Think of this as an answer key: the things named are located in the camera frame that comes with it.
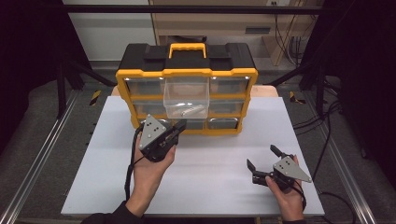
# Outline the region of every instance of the finger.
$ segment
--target finger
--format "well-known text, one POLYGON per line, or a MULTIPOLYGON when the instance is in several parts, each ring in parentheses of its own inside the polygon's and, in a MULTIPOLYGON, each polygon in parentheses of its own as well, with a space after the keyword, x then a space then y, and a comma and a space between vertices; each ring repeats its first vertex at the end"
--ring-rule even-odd
POLYGON ((277 183, 269 176, 265 177, 265 181, 267 182, 268 188, 273 192, 276 199, 279 201, 282 198, 283 192, 280 190, 277 183))
POLYGON ((165 157, 169 165, 172 164, 172 162, 175 160, 175 155, 176 155, 176 146, 172 146, 171 149, 169 149, 168 153, 166 153, 166 157, 165 157))
MULTIPOLYGON (((295 162, 297 165, 299 165, 297 155, 294 155, 294 156, 293 156, 293 160, 294 160, 294 162, 295 162)), ((293 186, 294 186, 295 188, 300 188, 300 187, 302 186, 302 183, 303 183, 303 182, 301 181, 301 179, 296 179, 296 182, 297 182, 297 183, 294 182, 293 186)))
POLYGON ((136 141, 134 143, 134 161, 139 160, 143 156, 143 154, 139 148, 141 135, 142 135, 142 133, 139 133, 139 135, 136 137, 136 141))
POLYGON ((297 155, 294 155, 294 156, 293 156, 293 160, 294 160, 294 162, 295 162, 297 165, 299 164, 297 155))

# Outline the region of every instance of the storage organizer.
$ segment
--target storage organizer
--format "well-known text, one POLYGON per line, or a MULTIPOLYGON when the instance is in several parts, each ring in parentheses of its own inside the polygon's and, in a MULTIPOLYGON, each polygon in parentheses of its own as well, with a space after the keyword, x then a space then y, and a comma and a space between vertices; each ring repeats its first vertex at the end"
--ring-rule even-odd
POLYGON ((236 134, 258 72, 248 45, 130 44, 116 74, 137 128, 151 114, 163 125, 187 119, 183 133, 236 134))

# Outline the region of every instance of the black sleeve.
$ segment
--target black sleeve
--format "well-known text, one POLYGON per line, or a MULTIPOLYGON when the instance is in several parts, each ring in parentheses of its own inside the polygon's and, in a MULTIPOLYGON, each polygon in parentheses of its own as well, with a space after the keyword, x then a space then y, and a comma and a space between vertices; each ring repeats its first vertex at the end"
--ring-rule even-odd
POLYGON ((132 214, 125 206, 125 202, 113 213, 95 213, 82 220, 81 224, 141 224, 143 219, 132 214))
POLYGON ((283 221, 283 224, 306 224, 305 220, 283 221))

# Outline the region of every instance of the white wall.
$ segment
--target white wall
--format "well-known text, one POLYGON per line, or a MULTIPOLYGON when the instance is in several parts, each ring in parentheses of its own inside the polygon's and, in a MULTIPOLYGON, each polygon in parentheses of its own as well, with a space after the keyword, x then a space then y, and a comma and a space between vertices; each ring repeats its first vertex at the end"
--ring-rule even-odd
MULTIPOLYGON (((66 5, 148 5, 148 0, 64 0, 66 5)), ((90 61, 120 61, 129 43, 155 45, 148 13, 69 13, 90 61)))

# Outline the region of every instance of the white table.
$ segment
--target white table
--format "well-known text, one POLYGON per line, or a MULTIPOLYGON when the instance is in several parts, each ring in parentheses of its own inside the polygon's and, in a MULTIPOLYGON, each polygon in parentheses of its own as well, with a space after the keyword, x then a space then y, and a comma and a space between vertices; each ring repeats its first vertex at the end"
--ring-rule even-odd
MULTIPOLYGON (((134 128, 119 96, 109 96, 70 189, 63 215, 85 217, 113 212, 125 200, 124 181, 134 128)), ((270 145, 296 154, 309 174, 280 97, 253 97, 238 135, 179 138, 174 163, 166 171, 148 217, 265 217, 279 215, 276 199, 252 184, 250 159, 260 171, 280 160, 270 145)), ((306 216, 324 215, 314 184, 303 182, 306 216)))

